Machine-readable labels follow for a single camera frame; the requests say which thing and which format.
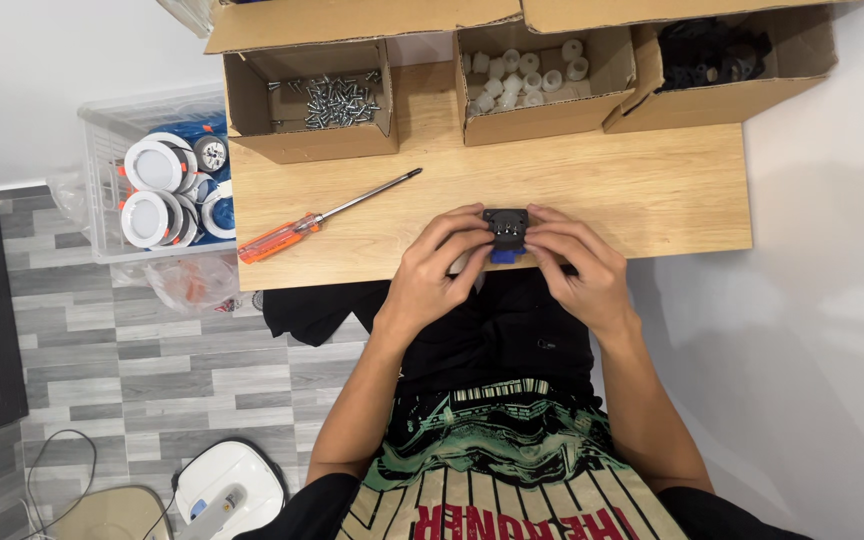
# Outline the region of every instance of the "black t-shirt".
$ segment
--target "black t-shirt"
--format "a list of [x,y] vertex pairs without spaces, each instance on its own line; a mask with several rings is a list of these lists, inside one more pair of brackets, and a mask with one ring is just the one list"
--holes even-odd
[[235,540],[805,538],[701,490],[654,495],[597,405],[534,378],[396,399],[362,481],[323,476]]

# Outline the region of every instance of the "screwdriver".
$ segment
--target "screwdriver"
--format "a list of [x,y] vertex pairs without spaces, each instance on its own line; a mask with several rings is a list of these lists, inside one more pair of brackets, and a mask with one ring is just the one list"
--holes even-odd
[[245,264],[252,264],[256,261],[262,261],[270,255],[282,251],[285,248],[291,246],[292,244],[299,242],[299,240],[304,239],[312,233],[318,233],[319,224],[323,221],[326,221],[331,215],[339,214],[348,207],[361,203],[362,201],[365,201],[366,199],[372,197],[380,191],[388,190],[399,182],[409,180],[410,178],[416,176],[421,172],[423,172],[423,169],[419,167],[417,169],[414,169],[413,171],[409,171],[403,174],[396,179],[393,179],[392,181],[383,183],[382,185],[379,185],[376,189],[373,189],[365,193],[364,195],[360,195],[352,199],[351,201],[346,202],[345,204],[336,206],[326,213],[308,212],[306,213],[306,215],[296,221],[290,221],[284,225],[280,225],[279,227],[276,227],[273,230],[262,234],[258,238],[250,240],[239,246],[239,259],[241,259],[242,262]]

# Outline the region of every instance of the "hand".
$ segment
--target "hand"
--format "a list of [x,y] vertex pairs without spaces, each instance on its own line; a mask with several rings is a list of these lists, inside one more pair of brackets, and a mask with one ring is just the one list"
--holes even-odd
[[[479,216],[481,202],[436,216],[402,254],[389,296],[375,315],[375,325],[391,329],[409,342],[433,321],[469,298],[475,278],[486,264],[495,235]],[[459,257],[475,249],[458,276],[446,273]]]
[[[588,225],[557,209],[529,204],[528,211],[544,223],[526,228],[525,249],[538,262],[552,298],[599,340],[639,325],[626,289],[625,257]],[[553,253],[565,257],[579,275],[567,276]]]

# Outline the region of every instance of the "clear plastic crate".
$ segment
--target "clear plastic crate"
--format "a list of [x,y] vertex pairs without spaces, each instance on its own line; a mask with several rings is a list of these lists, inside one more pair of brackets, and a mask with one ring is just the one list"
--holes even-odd
[[85,169],[88,178],[89,220],[92,226],[92,258],[99,264],[174,257],[235,249],[235,240],[200,246],[145,251],[129,244],[122,235],[119,202],[131,187],[118,175],[129,147],[151,129],[186,120],[205,120],[224,115],[221,83],[97,101],[78,108],[85,135]]

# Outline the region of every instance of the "wooden desk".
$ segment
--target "wooden desk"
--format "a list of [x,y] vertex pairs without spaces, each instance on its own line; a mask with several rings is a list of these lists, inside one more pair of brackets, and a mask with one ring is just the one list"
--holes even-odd
[[[585,220],[628,258],[752,247],[738,124],[602,131],[466,148],[451,62],[392,69],[399,153],[278,165],[230,143],[238,240],[323,213],[416,167],[422,174],[335,215],[255,264],[243,290],[390,279],[435,215],[481,202],[552,206]],[[529,254],[515,265],[534,266]]]

